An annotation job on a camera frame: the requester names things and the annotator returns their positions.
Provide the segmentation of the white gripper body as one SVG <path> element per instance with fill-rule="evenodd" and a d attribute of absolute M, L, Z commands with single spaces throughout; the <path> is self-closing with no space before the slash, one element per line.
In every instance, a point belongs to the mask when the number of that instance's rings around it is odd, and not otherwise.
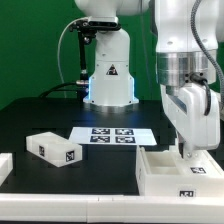
<path fill-rule="evenodd" d="M 177 96 L 171 96 L 166 93 L 166 87 L 161 86 L 161 95 L 164 112 L 183 138 L 186 150 L 213 150 L 219 146 L 219 103 L 214 92 L 211 92 L 211 109 L 207 116 L 204 115 L 204 87 L 189 84 L 180 88 Z"/>

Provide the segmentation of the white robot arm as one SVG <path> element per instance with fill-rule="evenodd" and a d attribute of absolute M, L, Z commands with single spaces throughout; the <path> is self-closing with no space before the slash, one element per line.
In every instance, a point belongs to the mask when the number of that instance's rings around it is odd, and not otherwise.
<path fill-rule="evenodd" d="M 182 156 L 220 143 L 219 100 L 209 85 L 224 79 L 216 61 L 220 0 L 74 0 L 84 40 L 95 42 L 84 105 L 119 112 L 157 91 Z"/>

